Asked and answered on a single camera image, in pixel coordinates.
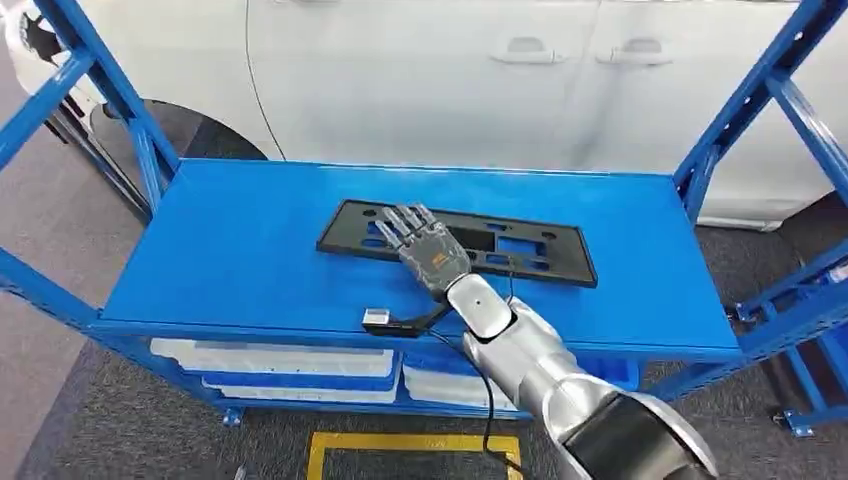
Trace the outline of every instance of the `black cable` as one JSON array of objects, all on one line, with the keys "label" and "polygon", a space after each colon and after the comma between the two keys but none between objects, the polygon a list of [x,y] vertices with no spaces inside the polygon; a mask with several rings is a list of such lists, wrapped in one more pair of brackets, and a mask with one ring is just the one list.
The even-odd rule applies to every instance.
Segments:
[{"label": "black cable", "polygon": [[486,394],[489,396],[489,415],[486,418],[486,428],[483,429],[483,453],[494,458],[498,462],[502,463],[505,467],[511,468],[516,472],[520,473],[525,479],[530,479],[530,476],[521,469],[517,463],[512,460],[506,458],[506,455],[503,455],[501,452],[495,452],[493,450],[489,450],[489,434],[492,431],[492,420],[495,418],[495,395],[492,393],[492,385],[489,383],[489,377],[483,374],[483,371],[470,359],[468,355],[462,350],[462,348],[456,346],[448,340],[444,335],[439,332],[434,331],[433,329],[427,329],[427,333],[432,335],[433,337],[440,340],[442,343],[453,349],[456,353],[458,353],[462,358],[466,359],[468,363],[474,368],[480,378],[483,379],[483,383],[486,385]]}]

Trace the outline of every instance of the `yellow floor marking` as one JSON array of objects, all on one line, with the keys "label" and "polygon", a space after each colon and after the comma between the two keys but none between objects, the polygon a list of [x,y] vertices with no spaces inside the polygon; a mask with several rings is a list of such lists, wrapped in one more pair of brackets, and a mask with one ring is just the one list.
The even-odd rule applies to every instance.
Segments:
[{"label": "yellow floor marking", "polygon": [[[324,452],[328,448],[346,448],[349,450],[416,450],[482,452],[482,435],[417,435],[406,433],[333,433],[314,432],[309,447],[309,464],[306,470],[307,480],[321,480],[324,475]],[[521,451],[518,437],[489,437],[489,448],[504,452],[506,457],[521,465]],[[521,474],[507,469],[508,480],[520,480]]]}]

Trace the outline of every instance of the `car door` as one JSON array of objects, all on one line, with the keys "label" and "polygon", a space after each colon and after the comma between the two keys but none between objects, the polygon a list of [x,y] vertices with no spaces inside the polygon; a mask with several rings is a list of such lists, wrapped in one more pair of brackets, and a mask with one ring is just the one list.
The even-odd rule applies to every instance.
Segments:
[{"label": "car door", "polygon": [[289,159],[567,168],[596,1],[249,0],[249,56]]},{"label": "car door", "polygon": [[[594,64],[580,77],[569,111],[582,118],[568,155],[573,164],[673,171],[796,6],[605,0],[589,48]],[[836,27],[797,76],[817,90],[806,91],[830,102],[848,75],[839,70],[838,48],[824,45],[838,45],[842,30]],[[837,134],[848,127],[838,105],[844,103],[824,105],[838,120]],[[779,108],[769,105],[716,169],[701,220],[773,228],[828,190]]]}]

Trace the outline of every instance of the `blue shelf surface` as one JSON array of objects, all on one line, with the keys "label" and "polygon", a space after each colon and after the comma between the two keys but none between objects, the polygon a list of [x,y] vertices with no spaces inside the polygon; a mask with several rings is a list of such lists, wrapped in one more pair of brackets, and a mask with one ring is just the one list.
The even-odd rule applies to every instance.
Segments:
[{"label": "blue shelf surface", "polygon": [[[399,263],[321,253],[345,199],[582,228],[596,289],[516,279],[578,352],[720,360],[740,354],[670,176],[186,160],[92,331],[208,340],[440,348],[369,336],[366,307],[434,307]],[[487,276],[508,294],[508,280]],[[438,325],[457,337],[455,315]]]}]

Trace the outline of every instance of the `robotic arm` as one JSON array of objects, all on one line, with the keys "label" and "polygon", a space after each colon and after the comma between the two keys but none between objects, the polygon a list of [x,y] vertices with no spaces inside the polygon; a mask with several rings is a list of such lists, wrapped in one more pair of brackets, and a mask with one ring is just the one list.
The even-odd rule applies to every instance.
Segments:
[{"label": "robotic arm", "polygon": [[[465,250],[426,207],[384,213],[387,222],[376,224],[401,261],[438,302],[465,320],[463,349],[471,361],[516,407],[541,421],[559,452],[562,478],[717,477],[709,447],[677,412],[580,368],[556,330],[532,308],[516,297],[504,300],[471,273]],[[387,314],[366,314],[364,321],[366,328],[387,322]]]}]

